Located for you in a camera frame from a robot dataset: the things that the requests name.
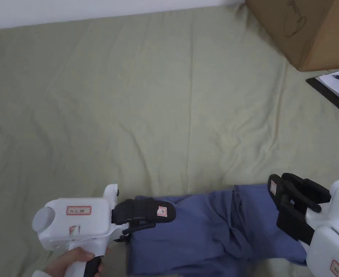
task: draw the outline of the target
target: black grip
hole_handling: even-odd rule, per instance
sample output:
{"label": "black grip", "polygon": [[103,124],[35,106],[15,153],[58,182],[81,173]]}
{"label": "black grip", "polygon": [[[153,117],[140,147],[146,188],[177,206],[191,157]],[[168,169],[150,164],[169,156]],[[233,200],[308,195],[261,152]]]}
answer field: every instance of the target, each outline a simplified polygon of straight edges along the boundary
{"label": "black grip", "polygon": [[99,265],[101,263],[102,258],[103,256],[97,256],[93,258],[91,261],[88,261],[86,263],[85,273],[83,274],[83,277],[94,277],[99,270]]}

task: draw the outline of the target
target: white plastic housing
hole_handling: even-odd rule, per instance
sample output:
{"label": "white plastic housing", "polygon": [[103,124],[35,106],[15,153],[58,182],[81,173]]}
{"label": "white plastic housing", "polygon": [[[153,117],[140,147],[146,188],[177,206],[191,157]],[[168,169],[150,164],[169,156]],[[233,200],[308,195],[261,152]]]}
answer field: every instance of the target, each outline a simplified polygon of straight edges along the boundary
{"label": "white plastic housing", "polygon": [[317,277],[339,277],[339,181],[330,189],[329,203],[320,213],[307,209],[306,222],[314,229],[307,250],[307,265]]}
{"label": "white plastic housing", "polygon": [[42,246],[48,250],[82,246],[96,256],[104,255],[107,244],[128,228],[128,224],[111,224],[117,193],[117,184],[112,184],[102,198],[60,198],[46,203],[32,223]]}
{"label": "white plastic housing", "polygon": [[339,236],[331,228],[320,226],[315,230],[307,266],[314,276],[339,277]]}

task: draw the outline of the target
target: cardboard box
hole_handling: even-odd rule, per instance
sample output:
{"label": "cardboard box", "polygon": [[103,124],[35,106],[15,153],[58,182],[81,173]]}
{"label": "cardboard box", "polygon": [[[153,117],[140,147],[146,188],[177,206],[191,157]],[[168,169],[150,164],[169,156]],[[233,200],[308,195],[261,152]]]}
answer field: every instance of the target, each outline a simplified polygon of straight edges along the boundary
{"label": "cardboard box", "polygon": [[339,68],[339,0],[246,0],[299,71]]}

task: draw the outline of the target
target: hand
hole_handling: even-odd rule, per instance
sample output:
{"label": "hand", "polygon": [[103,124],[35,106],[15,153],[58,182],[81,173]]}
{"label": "hand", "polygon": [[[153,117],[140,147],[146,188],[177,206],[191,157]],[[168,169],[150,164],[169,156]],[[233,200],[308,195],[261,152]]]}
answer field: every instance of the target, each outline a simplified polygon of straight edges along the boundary
{"label": "hand", "polygon": [[[44,269],[44,272],[51,277],[64,277],[65,271],[68,266],[72,265],[76,261],[90,261],[95,257],[93,253],[87,252],[80,247],[74,248],[68,252],[65,252],[55,261],[48,265]],[[100,274],[104,269],[103,262],[99,265],[98,273],[94,277],[100,277]]]}

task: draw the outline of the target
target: white handheld device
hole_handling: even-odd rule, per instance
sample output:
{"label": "white handheld device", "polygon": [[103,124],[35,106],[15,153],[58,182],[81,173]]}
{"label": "white handheld device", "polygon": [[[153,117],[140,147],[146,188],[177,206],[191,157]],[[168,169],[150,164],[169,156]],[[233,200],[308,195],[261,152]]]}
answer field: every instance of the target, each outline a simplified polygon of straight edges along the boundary
{"label": "white handheld device", "polygon": [[92,261],[75,262],[70,266],[65,277],[83,277],[89,271],[95,274],[108,245],[119,239],[123,230],[129,227],[128,223],[111,223],[111,212],[117,205],[117,195],[118,185],[108,185],[102,198],[52,200],[34,216],[32,227],[45,249],[71,250],[82,247],[94,253]]}
{"label": "white handheld device", "polygon": [[277,227],[301,242],[313,275],[339,277],[339,181],[328,190],[291,173],[272,174],[268,190],[279,211]]}
{"label": "white handheld device", "polygon": [[108,185],[102,198],[59,198],[34,216],[32,227],[45,249],[81,247],[95,255],[89,262],[72,264],[64,277],[93,277],[114,241],[129,242],[133,232],[175,219],[169,202],[143,198],[117,204],[118,194],[117,184]]}

